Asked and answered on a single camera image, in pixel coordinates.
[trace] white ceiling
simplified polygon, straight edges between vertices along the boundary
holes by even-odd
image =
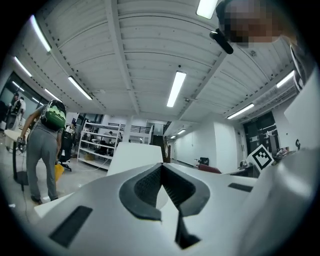
[[[254,102],[256,107],[239,116],[243,122],[295,94],[292,83],[275,89],[293,67],[283,39],[259,49],[234,45],[234,54],[227,55],[209,37],[218,25],[216,14],[211,20],[197,16],[198,3],[49,1],[35,16],[51,51],[46,52],[27,22],[10,54],[32,73],[38,85],[31,86],[47,88],[71,112],[200,122],[209,113],[227,117]],[[169,108],[176,71],[187,77]],[[93,100],[87,100],[68,76]]]

